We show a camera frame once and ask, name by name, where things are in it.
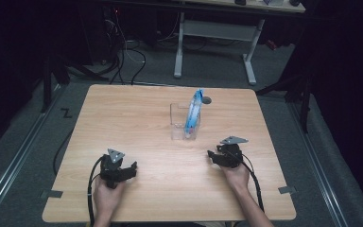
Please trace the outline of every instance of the blue and white package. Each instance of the blue and white package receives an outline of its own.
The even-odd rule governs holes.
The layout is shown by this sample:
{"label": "blue and white package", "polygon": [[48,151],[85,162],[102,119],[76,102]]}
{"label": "blue and white package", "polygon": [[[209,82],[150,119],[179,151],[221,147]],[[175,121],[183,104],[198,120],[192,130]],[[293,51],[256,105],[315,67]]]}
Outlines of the blue and white package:
{"label": "blue and white package", "polygon": [[184,126],[184,135],[187,139],[190,138],[190,136],[196,130],[197,121],[199,119],[199,112],[201,110],[203,93],[204,90],[202,88],[199,88],[198,90],[196,90],[193,98],[191,99],[190,108]]}

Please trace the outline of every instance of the clear plastic container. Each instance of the clear plastic container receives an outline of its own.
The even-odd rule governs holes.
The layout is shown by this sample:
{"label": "clear plastic container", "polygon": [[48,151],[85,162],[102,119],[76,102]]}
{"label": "clear plastic container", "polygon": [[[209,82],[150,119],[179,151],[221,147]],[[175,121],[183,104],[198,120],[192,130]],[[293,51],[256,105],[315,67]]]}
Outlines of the clear plastic container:
{"label": "clear plastic container", "polygon": [[195,140],[199,132],[199,119],[197,120],[196,127],[191,129],[192,133],[187,134],[184,132],[185,121],[187,119],[190,103],[172,103],[170,104],[170,130],[172,140]]}

